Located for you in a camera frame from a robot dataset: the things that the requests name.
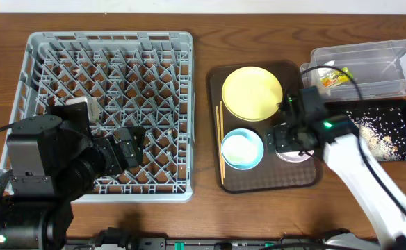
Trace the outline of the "white napkin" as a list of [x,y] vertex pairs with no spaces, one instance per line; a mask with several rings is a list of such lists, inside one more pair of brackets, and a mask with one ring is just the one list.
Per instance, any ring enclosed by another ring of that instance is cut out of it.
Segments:
[[319,79],[320,79],[320,84],[323,87],[332,87],[335,83],[336,80],[334,79],[334,75],[336,73],[335,69],[331,69],[331,68],[320,68],[317,69],[318,71],[318,75],[319,75]]

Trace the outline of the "green snack wrapper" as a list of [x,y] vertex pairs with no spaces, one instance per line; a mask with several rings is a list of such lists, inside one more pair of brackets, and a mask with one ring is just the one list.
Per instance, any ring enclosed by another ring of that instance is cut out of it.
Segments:
[[351,78],[353,77],[352,73],[349,71],[347,67],[342,68],[341,71],[336,70],[336,73],[334,75],[336,83],[332,87],[348,82],[350,79],[347,77],[347,75],[349,75]]

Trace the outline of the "light blue bowl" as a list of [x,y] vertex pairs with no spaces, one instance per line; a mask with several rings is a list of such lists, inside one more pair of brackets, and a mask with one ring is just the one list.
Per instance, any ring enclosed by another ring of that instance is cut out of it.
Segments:
[[256,167],[264,155],[261,137],[246,128],[234,129],[222,140],[221,153],[225,162],[237,170],[249,170]]

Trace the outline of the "rice food scraps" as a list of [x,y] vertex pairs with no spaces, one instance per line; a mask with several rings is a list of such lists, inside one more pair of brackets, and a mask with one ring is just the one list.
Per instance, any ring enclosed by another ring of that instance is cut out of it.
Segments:
[[406,123],[400,108],[346,110],[378,161],[406,160]]

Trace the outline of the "small white cup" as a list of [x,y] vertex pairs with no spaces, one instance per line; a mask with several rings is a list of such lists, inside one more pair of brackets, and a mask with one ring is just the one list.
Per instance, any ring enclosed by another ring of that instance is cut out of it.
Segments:
[[229,163],[247,164],[257,157],[257,146],[243,135],[232,135],[222,143],[222,154]]

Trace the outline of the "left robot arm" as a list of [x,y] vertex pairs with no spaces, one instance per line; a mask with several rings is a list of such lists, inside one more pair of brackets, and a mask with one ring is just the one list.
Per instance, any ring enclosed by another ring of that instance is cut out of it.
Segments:
[[87,117],[40,115],[17,122],[6,146],[11,170],[0,177],[0,249],[62,249],[71,203],[102,176],[143,160],[145,129],[93,137]]

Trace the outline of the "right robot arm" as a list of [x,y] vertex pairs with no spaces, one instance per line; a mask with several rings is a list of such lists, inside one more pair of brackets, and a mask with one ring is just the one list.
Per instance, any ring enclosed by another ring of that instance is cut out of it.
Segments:
[[321,153],[368,217],[383,249],[406,249],[406,195],[383,170],[344,114],[326,107],[316,87],[286,95],[279,105],[284,123],[273,127],[276,152]]

